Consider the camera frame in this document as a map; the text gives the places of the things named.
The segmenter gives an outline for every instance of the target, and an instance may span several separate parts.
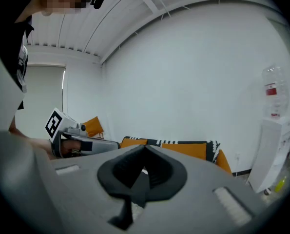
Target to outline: black hole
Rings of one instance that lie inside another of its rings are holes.
[[[131,202],[144,208],[146,202],[172,198],[185,185],[187,171],[177,160],[139,145],[103,163],[97,177],[109,195],[125,200],[121,214],[109,220],[125,230],[133,222]]]

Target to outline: white wall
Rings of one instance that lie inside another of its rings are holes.
[[[218,140],[233,172],[250,169],[263,116],[261,72],[273,63],[284,67],[290,86],[287,49],[250,5],[204,5],[166,17],[103,65],[113,140]]]
[[[24,109],[16,112],[16,127],[30,138],[48,138],[44,126],[53,109],[62,110],[64,67],[28,66]]]
[[[102,72],[101,65],[96,63],[98,59],[89,54],[55,47],[28,46],[27,49],[28,64],[66,67],[63,86],[64,113],[81,123],[98,116],[105,131],[105,139],[111,139],[103,107]]]

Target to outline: water bottle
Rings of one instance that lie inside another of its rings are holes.
[[[275,192],[280,192],[283,186],[286,183],[287,176],[285,176],[282,180],[279,181],[278,185],[275,187]]]
[[[266,92],[265,114],[267,117],[279,119],[283,117],[289,105],[289,91],[281,67],[273,65],[262,72]]]

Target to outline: red label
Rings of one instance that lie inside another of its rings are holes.
[[[267,96],[273,96],[277,94],[277,89],[276,88],[270,88],[266,89],[266,95]]]

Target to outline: white ceiling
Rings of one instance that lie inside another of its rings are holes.
[[[54,46],[107,57],[131,34],[167,11],[205,0],[105,0],[99,10],[92,6],[77,14],[33,15],[34,31],[26,45]],[[248,0],[275,8],[270,0]]]

